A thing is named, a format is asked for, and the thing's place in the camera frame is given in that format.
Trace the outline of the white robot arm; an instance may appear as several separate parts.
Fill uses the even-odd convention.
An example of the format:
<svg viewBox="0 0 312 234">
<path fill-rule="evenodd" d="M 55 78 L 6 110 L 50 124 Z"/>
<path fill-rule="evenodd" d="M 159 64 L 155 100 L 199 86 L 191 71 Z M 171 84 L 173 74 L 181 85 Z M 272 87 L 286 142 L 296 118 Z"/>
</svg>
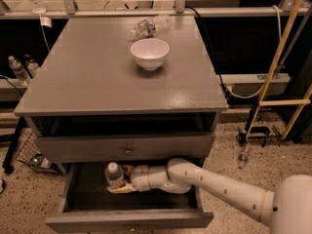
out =
<svg viewBox="0 0 312 234">
<path fill-rule="evenodd" d="M 111 162 L 105 176 L 107 190 L 114 194 L 151 189 L 183 194 L 197 186 L 268 226 L 270 234 L 312 234 L 310 175 L 289 176 L 274 191 L 269 191 L 173 158 L 163 166 L 133 167 Z"/>
</svg>

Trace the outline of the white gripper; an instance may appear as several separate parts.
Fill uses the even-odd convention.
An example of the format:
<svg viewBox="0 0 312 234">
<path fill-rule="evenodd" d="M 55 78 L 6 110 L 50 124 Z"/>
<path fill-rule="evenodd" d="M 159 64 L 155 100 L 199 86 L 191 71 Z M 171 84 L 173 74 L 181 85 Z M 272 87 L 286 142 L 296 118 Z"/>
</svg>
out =
<svg viewBox="0 0 312 234">
<path fill-rule="evenodd" d="M 118 188 L 107 187 L 107 190 L 112 194 L 127 194 L 135 191 L 144 192 L 150 189 L 149 186 L 149 167 L 147 165 L 122 165 L 121 168 L 131 183 L 126 183 Z"/>
</svg>

